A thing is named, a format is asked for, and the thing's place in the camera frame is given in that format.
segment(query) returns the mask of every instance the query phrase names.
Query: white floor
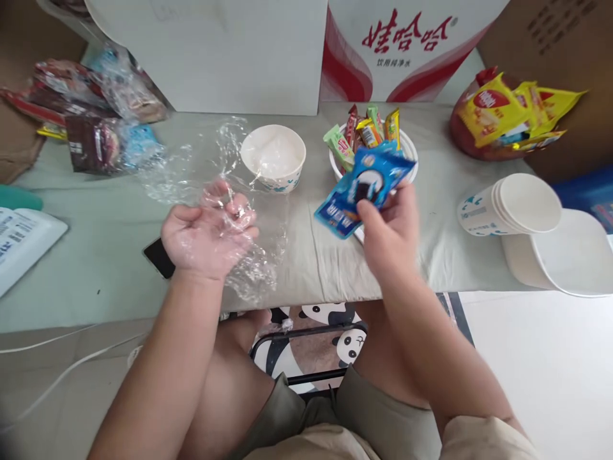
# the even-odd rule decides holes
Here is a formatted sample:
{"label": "white floor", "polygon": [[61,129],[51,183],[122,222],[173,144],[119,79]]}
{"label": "white floor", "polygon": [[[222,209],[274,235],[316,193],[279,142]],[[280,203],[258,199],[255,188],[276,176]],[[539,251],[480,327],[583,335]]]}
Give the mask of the white floor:
{"label": "white floor", "polygon": [[[484,292],[461,297],[477,349],[498,375],[543,458],[610,456],[613,298]],[[114,323],[32,351],[0,355],[4,421],[27,408],[72,362],[150,326],[151,321]],[[0,335],[0,349],[61,332]],[[83,460],[126,374],[126,357],[135,343],[78,367],[18,424],[5,437],[17,447],[16,458]]]}

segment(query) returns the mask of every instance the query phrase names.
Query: snack pile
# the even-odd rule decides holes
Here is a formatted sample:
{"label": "snack pile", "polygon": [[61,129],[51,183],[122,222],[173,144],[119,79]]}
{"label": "snack pile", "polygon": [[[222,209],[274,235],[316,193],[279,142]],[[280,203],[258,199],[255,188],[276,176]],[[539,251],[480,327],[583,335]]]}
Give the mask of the snack pile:
{"label": "snack pile", "polygon": [[522,158],[558,140],[556,130],[585,94],[519,82],[496,67],[479,72],[456,103],[451,135],[457,146],[486,161]]}
{"label": "snack pile", "polygon": [[324,142],[334,153],[341,165],[341,173],[351,172],[354,166],[355,153],[360,147],[369,149],[396,141],[396,150],[402,153],[400,146],[400,110],[396,109],[385,119],[385,125],[381,121],[379,108],[370,103],[365,118],[358,115],[358,107],[354,104],[349,110],[349,119],[342,133],[338,125],[335,125],[324,136]]}
{"label": "snack pile", "polygon": [[33,77],[27,89],[0,88],[0,96],[41,121],[40,135],[68,141],[75,172],[131,171],[158,150],[144,123],[165,119],[167,109],[125,48],[108,43],[91,68],[48,59],[34,66]]}
{"label": "snack pile", "polygon": [[415,166],[400,146],[399,120],[400,111],[396,109],[383,124],[374,104],[368,105],[367,117],[361,119],[354,105],[345,128],[347,137],[338,125],[324,136],[344,171],[315,218],[339,238],[350,237],[361,225],[357,208],[360,200],[367,199],[381,209],[388,194]]}

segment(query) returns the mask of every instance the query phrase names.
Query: khaki shorts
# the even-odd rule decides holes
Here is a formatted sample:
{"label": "khaki shorts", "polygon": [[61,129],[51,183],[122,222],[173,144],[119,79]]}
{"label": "khaki shorts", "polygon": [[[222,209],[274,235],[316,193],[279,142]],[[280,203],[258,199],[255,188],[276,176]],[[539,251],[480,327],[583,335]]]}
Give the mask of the khaki shorts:
{"label": "khaki shorts", "polygon": [[282,374],[245,439],[229,459],[242,459],[257,448],[276,445],[321,423],[341,425],[358,434],[382,460],[435,460],[441,454],[431,411],[393,399],[350,366],[335,400],[316,397],[308,405],[287,386]]}

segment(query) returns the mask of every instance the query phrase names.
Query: person's left hand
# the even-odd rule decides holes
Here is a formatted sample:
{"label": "person's left hand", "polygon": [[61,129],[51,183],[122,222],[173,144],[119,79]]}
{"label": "person's left hand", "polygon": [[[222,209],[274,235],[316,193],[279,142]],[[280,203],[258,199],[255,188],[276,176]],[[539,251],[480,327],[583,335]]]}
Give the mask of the person's left hand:
{"label": "person's left hand", "polygon": [[162,226],[162,243],[177,269],[223,281],[251,247],[259,231],[248,200],[236,194],[223,205],[228,183],[214,182],[204,191],[201,207],[177,205]]}

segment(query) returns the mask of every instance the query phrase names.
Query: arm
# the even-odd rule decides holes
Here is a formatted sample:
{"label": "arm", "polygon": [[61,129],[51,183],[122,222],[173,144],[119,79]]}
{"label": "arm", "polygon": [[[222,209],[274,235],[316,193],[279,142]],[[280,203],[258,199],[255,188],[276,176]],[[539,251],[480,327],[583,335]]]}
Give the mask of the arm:
{"label": "arm", "polygon": [[457,330],[411,261],[418,246],[414,187],[398,190],[380,214],[358,204],[365,225],[365,255],[381,285],[393,333],[407,365],[430,402],[439,432],[458,415],[497,417],[523,434],[494,373]]}
{"label": "arm", "polygon": [[225,209],[171,210],[162,241],[177,270],[151,335],[96,435],[90,460],[177,457],[206,379],[224,278],[257,236],[250,227],[252,211],[234,218],[244,205],[246,198],[237,195]]}

